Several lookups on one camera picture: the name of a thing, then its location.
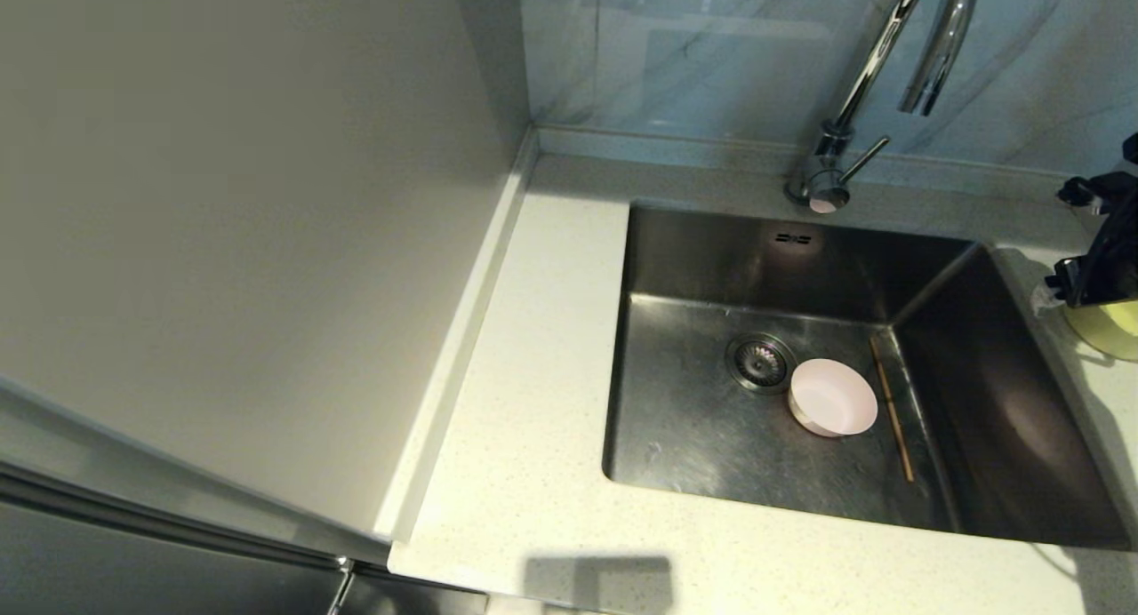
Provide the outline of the grey tall cabinet door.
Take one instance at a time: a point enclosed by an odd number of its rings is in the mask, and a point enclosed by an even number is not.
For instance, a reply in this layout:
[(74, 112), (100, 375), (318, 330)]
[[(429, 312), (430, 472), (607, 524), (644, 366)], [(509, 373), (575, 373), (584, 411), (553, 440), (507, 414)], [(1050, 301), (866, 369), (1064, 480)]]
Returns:
[[(0, 615), (325, 615), (337, 558), (0, 464)], [(488, 602), (355, 561), (341, 615), (486, 615)]]

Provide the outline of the yellow plastic bowl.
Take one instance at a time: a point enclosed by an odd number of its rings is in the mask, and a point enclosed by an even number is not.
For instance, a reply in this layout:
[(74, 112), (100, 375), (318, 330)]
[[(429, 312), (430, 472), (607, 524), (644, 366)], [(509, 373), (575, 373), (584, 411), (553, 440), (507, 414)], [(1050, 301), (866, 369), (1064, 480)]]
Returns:
[(1062, 308), (1070, 328), (1103, 355), (1138, 363), (1138, 300), (1105, 306)]

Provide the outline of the pink plastic bowl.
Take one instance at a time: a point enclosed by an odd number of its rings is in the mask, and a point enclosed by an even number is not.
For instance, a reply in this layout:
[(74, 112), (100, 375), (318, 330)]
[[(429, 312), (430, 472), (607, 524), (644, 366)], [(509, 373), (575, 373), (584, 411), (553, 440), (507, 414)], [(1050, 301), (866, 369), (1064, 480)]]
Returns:
[(849, 364), (825, 356), (797, 364), (786, 399), (795, 421), (822, 437), (861, 435), (879, 420), (879, 397), (869, 382)]

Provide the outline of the stainless steel sink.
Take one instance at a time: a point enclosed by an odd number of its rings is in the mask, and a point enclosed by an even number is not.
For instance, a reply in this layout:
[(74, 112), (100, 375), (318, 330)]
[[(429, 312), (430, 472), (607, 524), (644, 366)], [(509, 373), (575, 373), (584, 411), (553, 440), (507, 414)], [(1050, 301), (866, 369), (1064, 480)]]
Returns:
[[(879, 420), (805, 430), (727, 375), (733, 337), (861, 374)], [(916, 482), (902, 477), (877, 336)], [(603, 473), (617, 483), (975, 538), (1138, 551), (1118, 479), (978, 241), (635, 206)]]

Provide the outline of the wooden chopstick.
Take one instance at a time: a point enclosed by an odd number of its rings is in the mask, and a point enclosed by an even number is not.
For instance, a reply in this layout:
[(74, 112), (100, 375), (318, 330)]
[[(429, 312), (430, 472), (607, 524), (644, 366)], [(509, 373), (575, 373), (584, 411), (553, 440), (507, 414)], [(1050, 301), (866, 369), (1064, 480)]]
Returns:
[(913, 469), (912, 457), (908, 452), (905, 433), (902, 433), (902, 423), (900, 423), (897, 405), (894, 405), (893, 390), (891, 388), (889, 380), (887, 380), (885, 360), (882, 359), (881, 352), (879, 352), (879, 341), (875, 335), (869, 336), (869, 351), (871, 356), (873, 356), (875, 368), (877, 368), (879, 385), (881, 385), (883, 396), (885, 397), (887, 416), (889, 416), (890, 426), (894, 433), (894, 445), (897, 445), (900, 464), (902, 464), (902, 477), (905, 477), (907, 483), (914, 483), (916, 482), (916, 477)]

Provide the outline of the chrome gooseneck faucet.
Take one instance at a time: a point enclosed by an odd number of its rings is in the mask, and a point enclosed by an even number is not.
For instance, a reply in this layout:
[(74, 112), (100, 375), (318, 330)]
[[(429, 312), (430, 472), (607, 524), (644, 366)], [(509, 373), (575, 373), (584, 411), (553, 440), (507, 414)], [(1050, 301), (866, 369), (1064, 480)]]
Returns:
[[(841, 93), (836, 110), (820, 121), (820, 137), (783, 186), (790, 202), (818, 214), (843, 210), (851, 198), (849, 186), (853, 175), (890, 144), (890, 137), (883, 136), (856, 161), (843, 162), (856, 133), (853, 121), (920, 3), (921, 0), (891, 0), (887, 6), (877, 35), (853, 60), (853, 79)], [(962, 52), (976, 5), (978, 0), (939, 0), (926, 44), (898, 104), (900, 112), (920, 116), (934, 112)]]

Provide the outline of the metal sink drain strainer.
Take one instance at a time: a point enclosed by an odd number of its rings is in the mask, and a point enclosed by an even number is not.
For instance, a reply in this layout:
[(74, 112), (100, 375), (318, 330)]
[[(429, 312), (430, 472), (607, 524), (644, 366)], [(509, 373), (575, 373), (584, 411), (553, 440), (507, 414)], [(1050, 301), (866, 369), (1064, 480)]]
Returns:
[(799, 364), (792, 348), (772, 334), (733, 337), (724, 360), (732, 380), (751, 394), (765, 396), (785, 394)]

